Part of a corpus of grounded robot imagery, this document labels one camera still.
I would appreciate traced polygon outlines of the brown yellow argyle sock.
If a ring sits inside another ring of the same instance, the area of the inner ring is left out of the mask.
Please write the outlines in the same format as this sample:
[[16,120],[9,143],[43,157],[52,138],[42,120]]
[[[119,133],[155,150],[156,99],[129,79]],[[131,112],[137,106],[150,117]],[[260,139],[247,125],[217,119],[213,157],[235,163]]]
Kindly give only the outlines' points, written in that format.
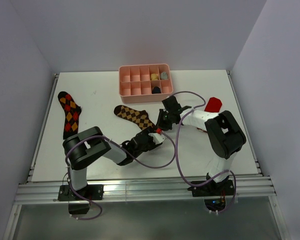
[[145,110],[135,110],[125,105],[118,105],[114,108],[113,113],[121,119],[136,124],[142,131],[149,127],[156,128]]

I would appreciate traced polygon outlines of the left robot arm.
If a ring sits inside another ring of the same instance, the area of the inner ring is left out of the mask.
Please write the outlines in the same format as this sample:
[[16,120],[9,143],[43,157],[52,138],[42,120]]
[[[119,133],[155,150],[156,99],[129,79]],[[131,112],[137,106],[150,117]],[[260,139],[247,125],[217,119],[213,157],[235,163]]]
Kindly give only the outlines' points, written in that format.
[[132,139],[121,144],[114,143],[107,138],[97,126],[68,137],[62,146],[69,186],[61,186],[58,200],[101,200],[104,186],[88,184],[88,166],[101,157],[111,160],[118,166],[128,165],[142,153],[162,145],[164,140],[165,137],[153,127],[147,127]]

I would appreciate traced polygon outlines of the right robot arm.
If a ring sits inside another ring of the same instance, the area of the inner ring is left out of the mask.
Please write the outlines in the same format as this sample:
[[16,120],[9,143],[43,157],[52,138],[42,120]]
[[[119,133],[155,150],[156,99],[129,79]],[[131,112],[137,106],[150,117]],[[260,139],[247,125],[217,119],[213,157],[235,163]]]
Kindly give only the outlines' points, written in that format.
[[[178,124],[174,152],[181,178],[193,188],[206,186],[210,194],[219,194],[224,188],[224,183],[229,179],[229,175],[235,176],[231,171],[231,165],[247,141],[233,114],[228,110],[213,113],[199,110],[198,106],[182,107],[175,96],[167,97],[162,104],[164,109],[159,111],[157,127],[165,131],[171,130],[173,124]],[[204,130],[214,151],[212,166],[206,175],[206,181],[202,183],[194,184],[188,181],[182,172],[179,162],[179,135],[182,125]]]

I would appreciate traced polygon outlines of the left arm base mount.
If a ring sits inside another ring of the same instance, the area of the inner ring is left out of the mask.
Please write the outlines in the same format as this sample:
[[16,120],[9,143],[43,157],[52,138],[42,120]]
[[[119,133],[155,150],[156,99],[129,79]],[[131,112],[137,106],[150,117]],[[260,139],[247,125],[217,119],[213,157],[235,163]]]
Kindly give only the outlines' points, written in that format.
[[[88,200],[102,200],[104,193],[104,185],[93,184],[87,185],[86,187],[76,191],[80,196]],[[78,195],[73,193],[69,185],[61,185],[59,188],[59,193],[57,200],[59,202],[73,202],[82,201]],[[69,203],[68,212],[72,215],[85,215],[90,210],[90,203]]]

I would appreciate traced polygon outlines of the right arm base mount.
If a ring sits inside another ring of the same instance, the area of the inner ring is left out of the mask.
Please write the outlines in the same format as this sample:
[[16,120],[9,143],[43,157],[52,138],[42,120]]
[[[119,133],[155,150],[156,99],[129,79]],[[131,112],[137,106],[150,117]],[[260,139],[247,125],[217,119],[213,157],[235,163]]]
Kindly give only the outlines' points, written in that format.
[[226,208],[226,196],[234,195],[235,186],[233,181],[227,177],[218,183],[211,181],[200,187],[190,186],[187,190],[191,192],[193,197],[216,197],[204,200],[206,208],[215,212]]

